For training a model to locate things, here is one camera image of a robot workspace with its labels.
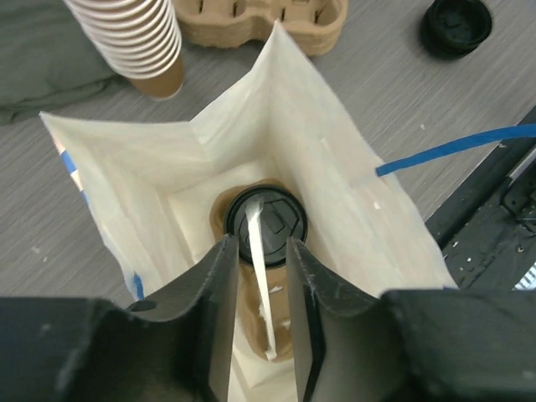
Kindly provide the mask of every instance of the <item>cardboard cup carrier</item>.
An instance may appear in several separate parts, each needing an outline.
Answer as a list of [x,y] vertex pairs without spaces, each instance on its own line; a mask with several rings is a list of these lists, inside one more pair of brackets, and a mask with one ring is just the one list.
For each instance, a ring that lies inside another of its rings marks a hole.
[[170,0],[64,0],[110,67],[157,99],[183,84],[182,36]]
[[271,361],[277,363],[293,357],[286,280],[286,240],[294,237],[305,241],[307,216],[300,202],[275,179],[230,188],[216,198],[210,211],[210,227],[216,240],[224,234],[232,234],[239,239],[241,283],[236,309],[251,350],[264,360],[268,359],[266,350],[269,343],[265,319],[259,314],[260,290],[252,266],[245,216],[245,206],[252,198],[260,198],[263,202],[261,233],[276,338],[276,356]]
[[279,20],[309,56],[335,45],[348,13],[348,0],[172,1],[189,42],[236,48],[252,39],[267,40]]

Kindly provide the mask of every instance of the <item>blue tape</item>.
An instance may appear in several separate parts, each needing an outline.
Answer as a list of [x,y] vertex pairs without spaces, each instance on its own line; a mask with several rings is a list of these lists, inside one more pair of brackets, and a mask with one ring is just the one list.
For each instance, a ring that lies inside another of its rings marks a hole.
[[536,137],[536,124],[497,128],[495,130],[473,134],[469,137],[463,137],[458,140],[448,142],[447,144],[439,145],[438,147],[419,152],[412,157],[405,157],[403,159],[399,159],[398,161],[385,163],[384,165],[376,168],[376,174],[381,177],[385,176],[386,174],[396,172],[400,169],[406,169],[407,167],[411,168],[412,166],[420,165],[421,163],[429,162],[433,159],[446,157],[447,155],[465,151],[469,148],[489,144],[490,142],[524,137]]
[[69,175],[76,172],[76,166],[67,151],[63,151],[61,155],[59,155],[59,157],[61,157],[61,160],[64,162],[64,165],[67,168],[67,173]]
[[143,296],[142,278],[138,274],[134,274],[134,286],[136,287],[136,297],[141,300]]

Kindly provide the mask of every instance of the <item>brown paper cup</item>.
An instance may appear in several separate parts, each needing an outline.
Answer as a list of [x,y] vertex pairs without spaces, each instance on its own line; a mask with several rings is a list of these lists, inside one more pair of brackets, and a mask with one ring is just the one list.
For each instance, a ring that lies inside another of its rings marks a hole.
[[[284,187],[278,180],[266,179],[251,184],[274,184]],[[210,211],[210,227],[216,241],[224,235],[224,216],[233,199],[242,191],[251,186],[239,186],[221,193],[214,201]],[[260,316],[260,292],[255,277],[253,266],[240,262],[240,274],[242,284],[238,290],[236,309],[244,327],[245,337],[251,350],[260,358],[268,360],[265,351],[268,349],[268,337],[266,335],[266,323]],[[277,290],[270,294],[270,306],[274,330],[276,333],[277,357],[273,362],[281,362],[292,358],[292,338],[288,324],[291,314],[288,306],[288,292],[286,281],[286,266],[280,266],[266,270],[266,279],[269,290]]]
[[[166,20],[172,25],[177,24],[176,20],[173,21],[173,9],[168,0],[136,0],[122,7],[112,7],[116,0],[69,2],[73,14],[117,73],[129,79],[141,92],[157,99],[167,99],[178,92],[184,75],[179,54],[182,40],[178,26],[171,27],[176,29],[176,34],[168,35],[170,24]],[[129,23],[129,26],[114,28],[115,24],[124,23]],[[154,41],[162,34],[162,40],[168,43]],[[151,41],[154,42],[154,52],[144,46]],[[131,53],[127,57],[114,49],[119,47],[124,50],[121,43],[128,45],[132,42],[137,45],[128,47]],[[140,49],[139,57],[136,55],[137,48]]]
[[144,94],[165,100],[177,94],[183,84],[183,78],[183,61],[179,55],[169,69],[156,77],[145,80],[128,78],[128,80]]

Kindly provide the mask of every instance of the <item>black lid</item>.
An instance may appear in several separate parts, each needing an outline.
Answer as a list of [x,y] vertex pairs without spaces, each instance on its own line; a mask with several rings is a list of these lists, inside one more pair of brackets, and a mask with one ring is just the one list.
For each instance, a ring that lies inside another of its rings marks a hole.
[[480,0],[435,0],[421,24],[421,39],[445,58],[471,53],[492,32],[492,15]]
[[260,225],[266,268],[276,268],[286,262],[286,241],[289,237],[305,241],[307,215],[300,202],[284,188],[259,185],[240,193],[227,209],[224,230],[239,238],[240,259],[253,264],[250,233],[245,217],[245,205],[251,199],[262,200]]

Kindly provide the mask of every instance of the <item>gray table surface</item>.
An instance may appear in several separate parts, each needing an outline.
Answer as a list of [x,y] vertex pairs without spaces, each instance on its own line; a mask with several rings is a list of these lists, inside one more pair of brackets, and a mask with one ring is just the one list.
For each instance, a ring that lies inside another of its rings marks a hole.
[[[430,0],[350,0],[335,48],[314,59],[384,159],[467,134],[517,124],[536,103],[536,3],[487,0],[491,37],[455,62],[432,59],[417,25]],[[58,114],[98,120],[181,121],[194,117],[251,67],[260,44],[240,49],[184,45],[184,87],[155,102],[126,87]],[[423,219],[489,153],[483,147],[399,174]],[[104,296],[131,302],[120,268],[34,118],[0,127],[0,295]]]

